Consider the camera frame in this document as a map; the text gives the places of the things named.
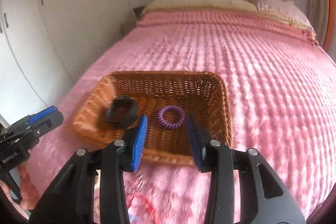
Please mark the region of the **person's left hand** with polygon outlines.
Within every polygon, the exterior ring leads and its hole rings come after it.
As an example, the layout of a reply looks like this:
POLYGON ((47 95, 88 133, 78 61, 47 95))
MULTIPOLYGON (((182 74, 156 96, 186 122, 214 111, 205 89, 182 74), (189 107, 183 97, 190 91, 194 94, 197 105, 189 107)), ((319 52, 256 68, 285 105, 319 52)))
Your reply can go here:
POLYGON ((16 203, 17 205, 20 203, 17 195, 10 189, 10 187, 2 180, 0 180, 1 189, 5 193, 5 196, 11 203, 16 203))

